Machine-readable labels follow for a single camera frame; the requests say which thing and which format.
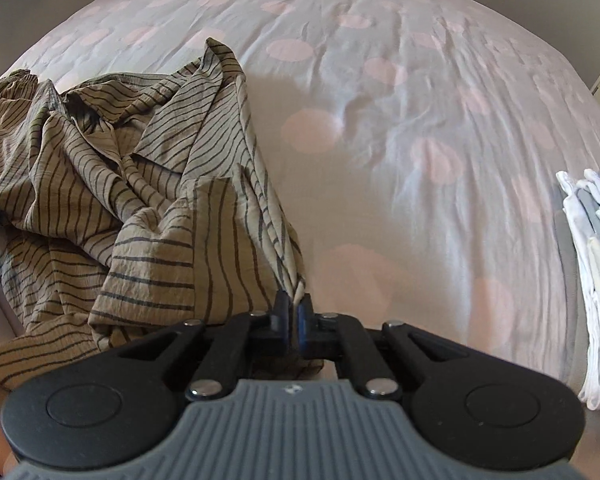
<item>brown striped fabric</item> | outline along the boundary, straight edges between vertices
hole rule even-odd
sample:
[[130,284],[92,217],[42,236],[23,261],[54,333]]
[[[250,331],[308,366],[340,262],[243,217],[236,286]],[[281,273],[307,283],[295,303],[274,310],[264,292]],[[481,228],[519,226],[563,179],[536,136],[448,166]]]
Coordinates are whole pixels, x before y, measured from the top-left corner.
[[154,327],[304,293],[244,73],[214,40],[172,75],[111,74],[62,95],[24,70],[0,80],[0,210],[2,286],[26,328],[0,346],[0,406]]

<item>screw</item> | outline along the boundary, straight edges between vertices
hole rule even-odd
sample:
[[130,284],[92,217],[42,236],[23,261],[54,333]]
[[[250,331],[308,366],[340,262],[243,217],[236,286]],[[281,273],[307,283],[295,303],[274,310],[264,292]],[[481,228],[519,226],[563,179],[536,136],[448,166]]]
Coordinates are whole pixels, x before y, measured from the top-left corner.
[[389,328],[393,328],[394,326],[402,326],[405,323],[399,319],[390,319],[389,321],[384,322]]
[[222,391],[222,384],[213,379],[200,379],[189,385],[189,391],[194,397],[211,397]]
[[371,379],[365,386],[366,390],[371,395],[380,397],[391,395],[398,391],[398,383],[396,383],[393,379],[382,377]]

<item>white duvet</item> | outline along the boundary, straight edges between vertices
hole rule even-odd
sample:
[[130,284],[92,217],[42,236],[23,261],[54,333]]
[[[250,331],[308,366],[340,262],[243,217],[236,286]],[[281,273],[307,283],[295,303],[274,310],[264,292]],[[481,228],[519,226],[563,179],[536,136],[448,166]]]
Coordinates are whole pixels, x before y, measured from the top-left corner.
[[600,168],[600,108],[560,53],[470,0],[97,0],[13,68],[64,91],[174,72],[208,36],[244,67],[318,310],[566,380],[554,175]]

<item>ribbed rubber surface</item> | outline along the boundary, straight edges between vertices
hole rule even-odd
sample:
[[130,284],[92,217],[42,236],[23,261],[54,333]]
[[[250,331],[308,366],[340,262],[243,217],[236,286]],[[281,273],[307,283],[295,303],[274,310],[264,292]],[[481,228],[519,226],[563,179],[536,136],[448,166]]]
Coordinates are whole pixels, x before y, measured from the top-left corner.
[[465,466],[432,448],[393,402],[349,381],[241,381],[197,402],[151,452],[101,471],[22,464],[7,480],[584,480],[566,462],[523,473]]

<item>stack of folded clothes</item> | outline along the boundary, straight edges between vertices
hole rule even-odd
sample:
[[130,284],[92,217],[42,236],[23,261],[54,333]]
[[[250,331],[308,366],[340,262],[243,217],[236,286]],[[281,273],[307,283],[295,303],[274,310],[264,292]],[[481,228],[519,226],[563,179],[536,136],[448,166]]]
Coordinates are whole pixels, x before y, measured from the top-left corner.
[[556,174],[567,197],[564,213],[578,261],[589,347],[584,384],[578,396],[591,410],[600,409],[600,174],[585,170],[576,181],[565,171]]

